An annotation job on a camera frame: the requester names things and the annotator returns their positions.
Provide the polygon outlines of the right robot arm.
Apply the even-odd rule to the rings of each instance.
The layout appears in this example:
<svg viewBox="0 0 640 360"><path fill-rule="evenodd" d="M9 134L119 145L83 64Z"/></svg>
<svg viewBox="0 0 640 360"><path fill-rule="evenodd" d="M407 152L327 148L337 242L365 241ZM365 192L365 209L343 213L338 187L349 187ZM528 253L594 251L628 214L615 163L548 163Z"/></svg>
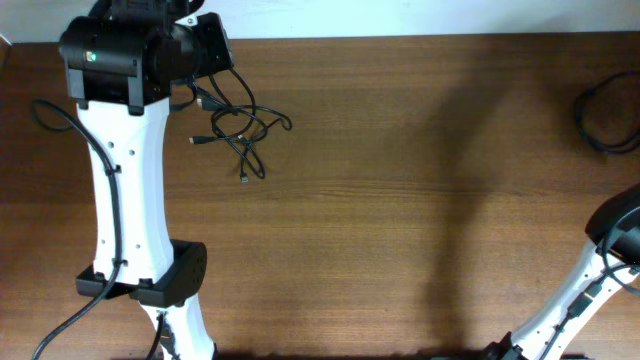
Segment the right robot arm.
<svg viewBox="0 0 640 360"><path fill-rule="evenodd" d="M637 295L639 186L605 201L588 221L588 241L562 286L515 332L488 345L482 359L556 360L619 290Z"/></svg>

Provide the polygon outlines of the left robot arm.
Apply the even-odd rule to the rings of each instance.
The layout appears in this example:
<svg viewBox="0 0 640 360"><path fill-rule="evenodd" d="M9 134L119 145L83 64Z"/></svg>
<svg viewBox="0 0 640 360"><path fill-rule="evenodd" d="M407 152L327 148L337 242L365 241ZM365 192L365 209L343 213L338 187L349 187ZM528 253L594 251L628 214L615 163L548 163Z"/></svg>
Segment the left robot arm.
<svg viewBox="0 0 640 360"><path fill-rule="evenodd" d="M127 295L168 359L217 354L201 312L204 244L169 237L163 144L174 84L231 68L220 18L198 1L100 1L60 38L67 87L86 138L97 214L93 262L77 277L93 301Z"/></svg>

